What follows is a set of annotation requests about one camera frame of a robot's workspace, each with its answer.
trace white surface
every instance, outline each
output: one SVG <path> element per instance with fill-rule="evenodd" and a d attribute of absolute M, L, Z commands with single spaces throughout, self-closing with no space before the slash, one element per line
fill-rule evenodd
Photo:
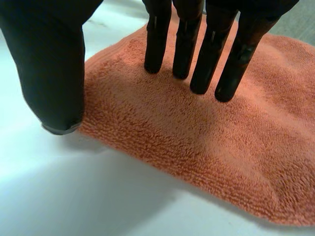
<path fill-rule="evenodd" d="M 84 25 L 87 58 L 146 20 L 141 0 L 107 0 Z M 2 34 L 0 52 L 0 236 L 315 235 L 252 217 L 97 141 L 50 135 L 23 101 Z"/>

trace towel fold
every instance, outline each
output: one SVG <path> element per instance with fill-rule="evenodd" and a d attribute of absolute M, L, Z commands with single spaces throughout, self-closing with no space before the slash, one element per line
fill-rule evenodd
<path fill-rule="evenodd" d="M 81 132 L 239 208 L 278 224 L 315 224 L 315 48 L 267 34 L 235 97 L 214 90 L 234 24 L 208 92 L 172 77 L 178 18 L 172 17 L 161 71 L 143 67 L 141 28 L 86 62 Z"/>

